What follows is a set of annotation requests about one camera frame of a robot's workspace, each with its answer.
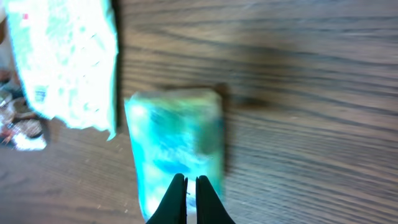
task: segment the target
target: crinkled plastic wrapper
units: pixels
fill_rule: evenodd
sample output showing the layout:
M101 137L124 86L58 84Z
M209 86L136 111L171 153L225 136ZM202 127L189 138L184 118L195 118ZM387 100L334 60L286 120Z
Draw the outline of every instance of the crinkled plastic wrapper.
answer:
M156 211L176 173L188 177L187 213L196 213L195 179L206 175L221 196L221 98L212 90L136 93L125 101L145 220Z
M29 109L15 72L0 70L0 141L19 151L42 150L42 123Z
M110 0L5 0L5 8L30 107L113 138L118 47Z

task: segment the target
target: wooden table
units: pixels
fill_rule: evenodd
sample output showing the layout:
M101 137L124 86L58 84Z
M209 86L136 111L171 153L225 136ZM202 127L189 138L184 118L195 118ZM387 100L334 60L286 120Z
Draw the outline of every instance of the wooden table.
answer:
M216 86L236 223L398 223L398 1L124 0L119 102ZM1 223L143 223L119 135L0 151Z

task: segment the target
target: blue green packet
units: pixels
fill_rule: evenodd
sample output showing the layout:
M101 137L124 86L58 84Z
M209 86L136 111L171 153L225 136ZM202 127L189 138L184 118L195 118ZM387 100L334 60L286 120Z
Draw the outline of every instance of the blue green packet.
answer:
M195 179L206 175L222 198L221 98L210 89L139 92L125 100L145 221L176 173L188 177L187 214L196 213Z

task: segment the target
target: wood grain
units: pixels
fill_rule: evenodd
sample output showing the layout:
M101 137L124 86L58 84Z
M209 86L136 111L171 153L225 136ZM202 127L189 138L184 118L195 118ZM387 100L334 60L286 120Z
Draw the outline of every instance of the wood grain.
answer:
M398 223L398 1L120 0L119 96L222 86L236 223ZM119 135L0 151L1 223L143 223Z

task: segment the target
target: teal package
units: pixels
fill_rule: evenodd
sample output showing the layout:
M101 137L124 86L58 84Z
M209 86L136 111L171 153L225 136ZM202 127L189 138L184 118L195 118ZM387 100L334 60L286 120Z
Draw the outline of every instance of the teal package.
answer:
M208 89L136 93L125 100L139 203L147 221L176 173L188 177L187 213L196 213L195 179L223 188L221 98Z

